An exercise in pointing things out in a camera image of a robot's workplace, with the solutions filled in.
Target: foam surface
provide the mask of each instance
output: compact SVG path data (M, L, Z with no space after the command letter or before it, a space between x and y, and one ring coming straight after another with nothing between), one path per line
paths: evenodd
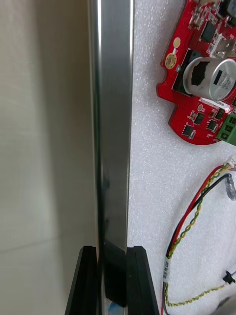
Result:
M194 146L181 140L168 126L174 105L156 96L156 84L164 78L160 62L182 4L183 0L135 3L128 244L147 250L159 306L164 256L175 226L208 173L236 154L227 143ZM196 225L173 256L170 300L181 302L221 285L225 270L236 270L235 245L236 202L221 183L205 198ZM169 311L207 315L232 294L235 284Z

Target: reflective metal surface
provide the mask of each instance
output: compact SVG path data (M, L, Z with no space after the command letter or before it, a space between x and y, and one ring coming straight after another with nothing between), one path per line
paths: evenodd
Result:
M97 222L103 267L111 257L110 249L117 248L119 255L119 250L127 248L133 10L133 0L89 2Z

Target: black wire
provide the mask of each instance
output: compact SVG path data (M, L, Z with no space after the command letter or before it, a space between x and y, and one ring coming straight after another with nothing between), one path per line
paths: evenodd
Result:
M213 188L215 188L215 187L216 187L221 181L223 181L225 178L229 178L229 177L232 177L232 175L229 174L229 173L227 173L227 174L221 176L215 183L213 183L209 188L207 188L207 189L204 191L204 193L196 200L196 202L194 203L194 205L193 205L193 207L192 207L192 209L191 209L191 212L197 207L197 205L202 201L202 199L203 199ZM170 243L169 243L169 246L168 246L168 248L167 248L167 252L166 252L166 256L167 256L167 257L168 257L168 255L169 255L170 250L171 250L172 242L173 242L173 240L174 240L175 234L176 234L176 232L177 232L177 229L178 229L178 226L180 225L181 220L179 221L179 223L178 223L178 225L177 225L177 227L176 227L176 229L175 229L175 231L174 231L174 233L173 233L173 235L172 235L172 238L171 238L171 241L170 241Z
M196 200L196 202L194 203L194 205L193 205L193 207L192 207L192 209L191 209L190 212L192 212L192 211L197 207L197 205L202 201L202 199L203 199L213 188L215 188L215 187L216 187L221 181L223 181L225 178L230 178L230 177L232 177L232 175L229 174L229 173L227 173L227 174L221 176L215 183L213 183L209 188L207 188L207 189L204 191L204 193ZM172 246L172 242L173 242L173 240L174 240L174 237L175 237L175 234L176 234L176 232L177 232L178 226L180 225L180 222L181 222L181 220L179 221L179 223L178 223L178 225L177 225L177 227L176 227L176 229L175 229L175 231L174 231L174 233L173 233L173 235L172 235L170 244L169 244L169 246L168 246L168 248L167 248L166 257L168 257L168 255L169 255L169 252L170 252L171 246ZM166 308L165 288L166 288L166 284L163 282L163 288L162 288L162 304L163 304L163 308L164 308L164 311L165 311L166 315L170 315L170 314L168 313L168 311L167 311L167 308Z

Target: microchip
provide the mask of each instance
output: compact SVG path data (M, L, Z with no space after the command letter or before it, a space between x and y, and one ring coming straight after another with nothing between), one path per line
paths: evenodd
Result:
M212 131L215 131L216 129L216 126L217 126L217 122L215 122L214 120L211 120L207 126L208 129L212 130Z
M215 119L221 120L225 114L225 110L223 108L220 108L218 110L218 113L215 115Z
M204 119L204 114L198 113L197 117L194 120L194 123L200 125Z
M193 127L192 127L192 126L189 126L189 125L186 125L186 127L185 127L184 130L183 130L183 134L184 134L185 136L190 137L191 134L192 134L192 132L193 132Z
M215 35L216 26L211 22L207 22L206 27L202 33L202 39L207 43L210 43Z

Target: electrolytic capacitor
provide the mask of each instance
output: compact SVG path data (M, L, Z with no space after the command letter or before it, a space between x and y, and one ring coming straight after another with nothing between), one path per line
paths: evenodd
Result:
M190 95L211 100L224 100L236 82L236 62L233 59L196 58L186 68L183 85Z

